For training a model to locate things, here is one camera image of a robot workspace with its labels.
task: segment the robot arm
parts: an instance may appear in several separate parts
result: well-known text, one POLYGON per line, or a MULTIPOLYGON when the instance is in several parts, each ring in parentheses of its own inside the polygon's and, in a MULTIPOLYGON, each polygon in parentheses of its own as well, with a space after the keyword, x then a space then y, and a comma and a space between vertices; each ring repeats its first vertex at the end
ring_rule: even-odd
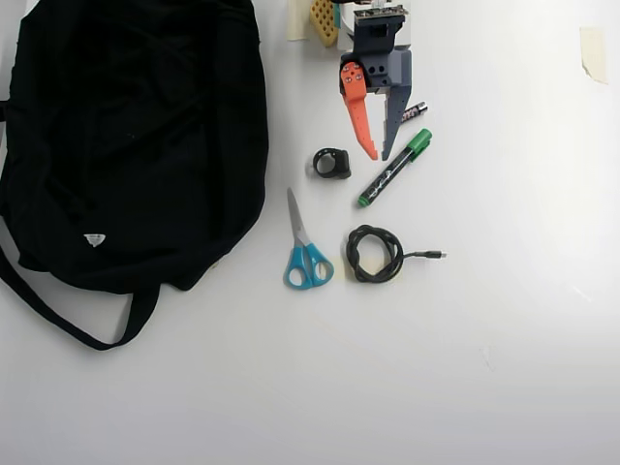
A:
POLYGON ((396 42, 396 34, 403 28, 408 12, 402 5, 372 7, 374 5, 371 8, 343 5, 341 10, 341 32, 345 32, 342 35, 349 35, 350 12, 353 13, 355 25, 353 51, 341 58, 340 92, 349 110, 357 140, 373 160, 378 159, 378 154, 370 137, 364 99, 369 92, 386 94, 382 159, 387 160, 412 90, 410 45, 396 42))

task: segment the coiled cable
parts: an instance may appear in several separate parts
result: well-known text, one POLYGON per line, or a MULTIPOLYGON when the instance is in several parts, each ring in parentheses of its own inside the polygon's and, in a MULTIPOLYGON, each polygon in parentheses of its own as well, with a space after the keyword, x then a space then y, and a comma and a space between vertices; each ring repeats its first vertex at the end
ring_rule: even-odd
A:
POLYGON ((405 259, 410 257, 420 257, 424 259, 442 259, 446 256, 440 251, 414 252, 405 254, 403 246, 398 237, 391 232, 382 228, 373 228, 372 226, 362 225, 349 234, 349 242, 347 242, 347 260, 354 271, 356 279, 360 283, 381 284, 393 279, 402 269, 405 259), (389 263, 376 274, 370 274, 359 264, 359 251, 357 249, 359 243, 367 235, 379 237, 387 248, 389 253, 389 263))

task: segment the backpack handle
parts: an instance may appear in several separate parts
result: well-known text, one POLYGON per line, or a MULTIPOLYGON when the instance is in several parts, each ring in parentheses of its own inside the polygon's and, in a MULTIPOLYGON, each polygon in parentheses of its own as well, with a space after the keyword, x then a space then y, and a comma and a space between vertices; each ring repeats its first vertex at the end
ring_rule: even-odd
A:
POLYGON ((107 351, 109 349, 113 349, 114 347, 124 346, 138 336, 148 319, 153 314, 153 310, 155 310, 160 289, 160 287, 157 286, 152 289, 134 293, 125 333, 118 342, 109 344, 102 342, 99 339, 95 339, 93 336, 82 331, 77 326, 68 322, 49 308, 47 304, 43 302, 41 298, 32 290, 28 283, 26 283, 23 278, 17 274, 16 270, 7 260, 2 248, 0 248, 0 278, 2 278, 2 280, 11 289, 13 289, 13 291, 15 291, 15 293, 19 295, 22 300, 30 305, 35 312, 48 320, 50 323, 74 336, 82 344, 85 344, 96 351, 107 351))

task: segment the fabric bag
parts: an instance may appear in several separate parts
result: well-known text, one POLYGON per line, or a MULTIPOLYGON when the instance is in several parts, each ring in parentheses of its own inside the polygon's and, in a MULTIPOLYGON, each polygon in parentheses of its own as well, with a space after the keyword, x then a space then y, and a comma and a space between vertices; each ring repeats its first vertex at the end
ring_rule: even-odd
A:
POLYGON ((21 23, 0 214, 19 264, 133 294, 101 342, 49 308, 0 251, 29 306, 104 351, 134 339, 160 285, 191 289, 264 203, 267 122, 250 0, 41 0, 21 23))

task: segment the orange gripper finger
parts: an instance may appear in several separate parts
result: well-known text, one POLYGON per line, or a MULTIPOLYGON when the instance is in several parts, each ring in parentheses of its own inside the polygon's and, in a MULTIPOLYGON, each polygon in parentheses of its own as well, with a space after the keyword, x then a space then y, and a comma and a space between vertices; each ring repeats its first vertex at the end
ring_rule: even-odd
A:
POLYGON ((358 63, 345 64, 340 72, 344 87, 345 105, 349 110, 353 128, 359 144, 373 160, 378 160, 379 155, 375 148, 375 142, 370 137, 368 127, 368 113, 366 112, 366 80, 358 63))

